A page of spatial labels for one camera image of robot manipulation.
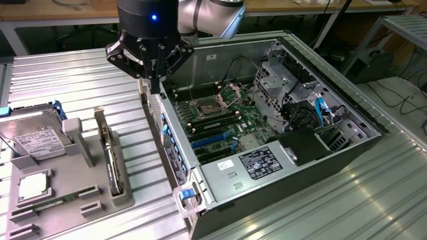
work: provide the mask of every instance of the wooden desk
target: wooden desk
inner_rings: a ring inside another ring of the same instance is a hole
[[[345,0],[341,3],[330,4],[328,7],[318,3],[301,2],[296,4],[292,0],[244,0],[245,16],[284,16],[284,15],[314,15],[322,14],[325,7],[330,17],[322,28],[320,37],[316,41],[317,47],[324,39],[326,32],[334,22],[337,12]],[[402,0],[405,3],[408,14],[417,5],[413,0]],[[66,6],[55,5],[50,0],[26,0],[25,4],[11,4],[0,6],[0,30],[6,38],[9,45],[13,48],[17,56],[27,55],[25,46],[15,34],[15,28],[25,27],[47,27],[47,26],[69,26],[87,24],[112,24],[118,22],[116,10],[94,10],[92,5],[79,6],[81,11]],[[346,13],[362,12],[384,12],[394,11],[396,6],[373,6],[364,0],[352,0]]]

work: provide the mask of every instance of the motherboard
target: motherboard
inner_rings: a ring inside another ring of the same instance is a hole
[[[180,91],[172,102],[201,164],[256,148],[276,134],[254,106],[253,91],[240,83],[216,90],[213,94],[200,89]],[[182,92],[189,99],[180,98]]]

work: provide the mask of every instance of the blue pcie slot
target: blue pcie slot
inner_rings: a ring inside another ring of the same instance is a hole
[[[200,141],[194,141],[192,144],[190,144],[190,147],[194,149],[194,148],[200,148],[208,144],[212,144],[212,143],[216,143],[218,141],[224,141],[228,137],[228,132],[220,134],[220,135],[216,135],[213,137],[209,137],[204,140],[200,140]]]

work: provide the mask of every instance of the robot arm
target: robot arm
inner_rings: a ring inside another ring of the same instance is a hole
[[[242,20],[242,0],[118,0],[121,31],[105,47],[106,60],[160,92],[160,78],[173,74],[193,53],[182,36],[197,30],[232,38]]]

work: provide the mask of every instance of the hard drive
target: hard drive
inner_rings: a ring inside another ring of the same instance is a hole
[[[30,155],[42,160],[65,153],[71,139],[63,135],[61,104],[46,103],[25,108],[0,109],[0,137],[17,157]]]

